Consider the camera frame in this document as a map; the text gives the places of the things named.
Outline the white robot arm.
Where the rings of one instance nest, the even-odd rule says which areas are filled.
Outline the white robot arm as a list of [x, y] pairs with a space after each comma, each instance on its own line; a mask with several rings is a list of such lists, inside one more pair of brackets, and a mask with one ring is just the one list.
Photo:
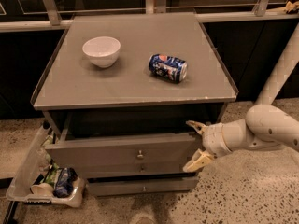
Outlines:
[[277, 150], [281, 146], [299, 151], [299, 122], [272, 105], [255, 105], [243, 119], [206, 126], [186, 124], [202, 137], [205, 150], [198, 148], [184, 165], [185, 173], [196, 172], [216, 158], [237, 150]]

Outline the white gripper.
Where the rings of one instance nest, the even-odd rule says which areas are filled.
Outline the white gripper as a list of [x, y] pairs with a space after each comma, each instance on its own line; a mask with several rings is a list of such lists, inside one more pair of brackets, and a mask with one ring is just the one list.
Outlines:
[[206, 150], [197, 149], [194, 152], [192, 158], [182, 168], [185, 173], [197, 172], [214, 161], [214, 156], [223, 157], [232, 153], [224, 142], [222, 123], [206, 126], [204, 123], [188, 120], [186, 124], [202, 135], [203, 146]]

